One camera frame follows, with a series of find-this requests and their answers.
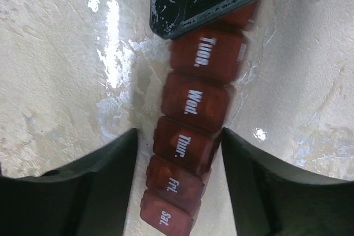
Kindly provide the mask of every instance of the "red pill box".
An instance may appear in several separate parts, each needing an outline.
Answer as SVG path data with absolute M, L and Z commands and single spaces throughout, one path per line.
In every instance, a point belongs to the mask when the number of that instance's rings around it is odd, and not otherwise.
M 162 199 L 188 213 L 198 208 L 205 186 L 200 177 L 155 155 L 146 176 L 146 186 Z
M 246 50 L 241 32 L 203 28 L 172 41 L 170 64 L 174 70 L 227 84 L 236 79 Z
M 163 88 L 162 112 L 178 122 L 215 134 L 225 119 L 235 89 L 171 72 Z
M 188 214 L 150 190 L 144 192 L 140 203 L 141 219 L 167 236 L 188 236 L 196 213 Z
M 255 23 L 259 2 L 248 4 L 223 17 L 220 21 L 235 25 L 240 29 L 249 29 Z
M 219 133 L 206 135 L 160 117 L 154 133 L 155 154 L 198 175 L 207 173 L 219 146 Z

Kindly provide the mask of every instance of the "beige stone surface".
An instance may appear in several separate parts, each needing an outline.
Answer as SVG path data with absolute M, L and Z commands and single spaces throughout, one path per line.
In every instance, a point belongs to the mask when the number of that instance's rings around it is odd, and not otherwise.
M 140 148 L 125 235 L 139 219 L 168 41 L 150 0 L 0 0 L 3 173 L 40 175 L 130 127 Z M 263 0 L 226 125 L 294 165 L 354 180 L 354 0 Z M 221 153 L 192 236 L 236 235 Z

